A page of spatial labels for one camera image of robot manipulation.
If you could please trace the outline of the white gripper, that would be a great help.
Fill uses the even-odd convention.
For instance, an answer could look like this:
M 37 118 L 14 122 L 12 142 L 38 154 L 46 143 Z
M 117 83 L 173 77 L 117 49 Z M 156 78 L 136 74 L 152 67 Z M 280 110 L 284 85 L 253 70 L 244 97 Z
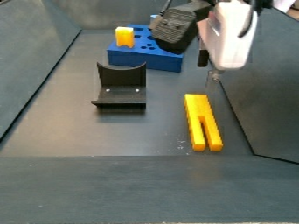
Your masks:
M 206 75 L 205 87 L 210 88 L 220 82 L 222 70 L 240 69 L 246 63 L 257 13 L 242 0 L 218 2 L 197 26 L 200 40 L 216 68 Z

